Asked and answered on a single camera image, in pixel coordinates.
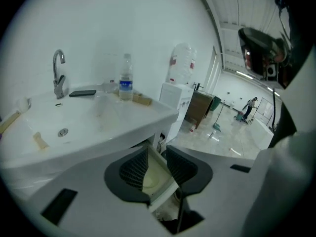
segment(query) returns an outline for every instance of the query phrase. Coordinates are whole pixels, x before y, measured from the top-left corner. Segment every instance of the black panel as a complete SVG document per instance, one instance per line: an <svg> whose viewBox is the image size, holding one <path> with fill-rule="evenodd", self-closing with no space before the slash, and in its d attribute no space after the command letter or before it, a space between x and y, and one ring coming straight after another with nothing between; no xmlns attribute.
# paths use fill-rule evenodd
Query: black panel
<svg viewBox="0 0 316 237"><path fill-rule="evenodd" d="M231 168L234 170L245 172L245 173L249 173L249 171L251 170L249 167L245 167L245 166L241 166L237 164L232 165Z"/></svg>
<svg viewBox="0 0 316 237"><path fill-rule="evenodd" d="M104 180L109 190L127 202L150 204L150 197L142 192L148 169L147 147L112 162L105 170Z"/></svg>
<svg viewBox="0 0 316 237"><path fill-rule="evenodd" d="M148 169L148 153L144 151L123 163L119 168L119 176L132 187L142 191L144 176Z"/></svg>
<svg viewBox="0 0 316 237"><path fill-rule="evenodd" d="M182 198L200 193L213 177L210 165L173 146L167 146L166 157L167 167L181 189Z"/></svg>
<svg viewBox="0 0 316 237"><path fill-rule="evenodd" d="M78 192L63 189L57 197L46 207L41 215L54 225L58 225L69 205L74 200Z"/></svg>

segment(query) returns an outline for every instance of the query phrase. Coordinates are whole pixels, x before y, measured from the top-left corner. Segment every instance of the bottle label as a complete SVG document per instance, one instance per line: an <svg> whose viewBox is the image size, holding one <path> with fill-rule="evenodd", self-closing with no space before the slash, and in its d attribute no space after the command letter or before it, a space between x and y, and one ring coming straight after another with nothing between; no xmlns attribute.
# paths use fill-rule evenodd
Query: bottle label
<svg viewBox="0 0 316 237"><path fill-rule="evenodd" d="M133 81L119 81L119 90L131 91L133 89Z"/></svg>

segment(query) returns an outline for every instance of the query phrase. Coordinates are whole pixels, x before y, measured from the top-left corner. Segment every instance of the mop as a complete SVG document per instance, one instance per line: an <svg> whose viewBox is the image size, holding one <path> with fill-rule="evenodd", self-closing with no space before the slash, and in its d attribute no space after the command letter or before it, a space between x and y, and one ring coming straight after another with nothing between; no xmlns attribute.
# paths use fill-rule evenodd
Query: mop
<svg viewBox="0 0 316 237"><path fill-rule="evenodd" d="M222 109L221 109L221 111L219 112L219 115L218 115L218 117L217 117L217 120L218 120L219 116L221 115L221 112L222 112L222 110L223 110L223 107L224 107L224 102L223 102ZM215 123L213 124L213 128L214 128L215 130L218 130L218 131L221 132L221 129L220 129L221 126L217 123L217 120L216 120Z"/></svg>

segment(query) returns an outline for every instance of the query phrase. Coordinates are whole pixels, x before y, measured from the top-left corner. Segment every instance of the ceiling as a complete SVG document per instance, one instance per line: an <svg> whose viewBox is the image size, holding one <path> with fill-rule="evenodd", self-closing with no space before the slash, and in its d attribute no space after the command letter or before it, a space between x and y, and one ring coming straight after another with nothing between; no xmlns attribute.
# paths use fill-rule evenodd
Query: ceiling
<svg viewBox="0 0 316 237"><path fill-rule="evenodd" d="M252 27L274 38L280 38L283 32L278 16L278 8L274 0L212 0L220 23L223 54L225 56L224 70L247 74L241 54L238 30L242 27ZM281 15L285 29L289 33L288 14L283 10Z"/></svg>

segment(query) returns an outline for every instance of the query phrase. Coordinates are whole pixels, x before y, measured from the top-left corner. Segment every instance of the person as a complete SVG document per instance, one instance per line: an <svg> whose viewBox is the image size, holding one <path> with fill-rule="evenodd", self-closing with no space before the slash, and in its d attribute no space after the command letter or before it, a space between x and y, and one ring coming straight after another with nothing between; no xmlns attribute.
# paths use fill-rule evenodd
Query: person
<svg viewBox="0 0 316 237"><path fill-rule="evenodd" d="M246 120L248 118L248 115L250 114L252 108L255 108L255 103L257 100L258 100L258 98L255 97L254 99L248 101L248 103L247 103L248 109L247 109L246 113L242 116L242 118L244 120Z"/></svg>

